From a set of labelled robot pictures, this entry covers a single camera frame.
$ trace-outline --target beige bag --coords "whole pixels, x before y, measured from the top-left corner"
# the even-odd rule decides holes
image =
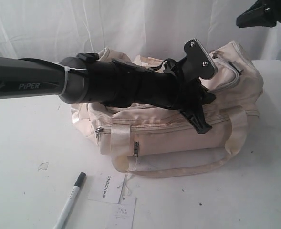
[[[125,54],[108,48],[99,55],[103,61],[129,60]],[[114,167],[120,172],[174,177],[218,168],[241,150],[249,127],[258,119],[255,102],[262,93],[263,79],[235,41],[213,51],[211,56],[218,73],[211,80],[202,80],[202,84],[217,98],[204,106],[206,121],[213,127],[206,134],[198,134],[178,111],[146,104],[133,104],[127,109],[105,107],[100,103],[74,104],[73,123],[85,137],[98,144],[101,154],[111,155]],[[141,56],[134,61],[144,67],[158,66],[161,62]],[[171,153],[170,160],[179,161],[176,152],[216,147],[225,147],[227,153],[213,163],[160,170],[137,168],[139,159],[147,155],[160,155],[158,160],[163,161],[164,155]]]

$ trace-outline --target price tag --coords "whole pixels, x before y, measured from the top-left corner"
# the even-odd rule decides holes
[[[118,204],[125,174],[98,172],[88,194],[90,200]]]
[[[132,229],[136,197],[123,197],[112,207],[106,229]]]

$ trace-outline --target bag strap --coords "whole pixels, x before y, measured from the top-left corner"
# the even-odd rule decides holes
[[[193,175],[219,168],[237,155],[242,149],[248,131],[247,115],[241,106],[233,107],[226,111],[231,121],[231,135],[225,143],[227,154],[219,161],[195,167],[173,168],[157,171],[128,170],[129,163],[126,155],[129,154],[131,145],[130,126],[113,124],[115,125],[114,131],[112,128],[111,132],[111,154],[113,165],[120,172],[129,172],[140,176],[156,178]]]

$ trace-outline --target white curtain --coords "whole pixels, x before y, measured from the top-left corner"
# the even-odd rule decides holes
[[[239,41],[253,59],[281,59],[281,25],[239,29],[255,0],[0,0],[0,56],[59,62],[110,47],[179,59],[199,38],[208,51]]]

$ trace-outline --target black object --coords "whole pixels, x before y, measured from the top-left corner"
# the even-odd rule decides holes
[[[86,177],[86,174],[85,174],[85,173],[83,173],[83,172],[80,173],[79,176],[78,176],[77,181],[76,181],[75,184],[74,184],[74,186],[81,187],[81,186],[82,186],[82,183],[83,183],[83,181],[84,181],[84,179],[85,179],[85,177]]]
[[[184,50],[182,60],[164,61],[164,73],[118,59],[97,61],[97,53],[65,58],[62,66],[0,57],[0,99],[56,94],[70,104],[100,102],[120,108],[151,104],[179,110],[203,134],[212,127],[205,121],[202,105],[215,96],[202,86],[199,77],[210,79],[217,69],[197,39],[188,41]]]
[[[246,12],[237,17],[239,28],[265,26],[281,23],[281,0],[258,0]]]

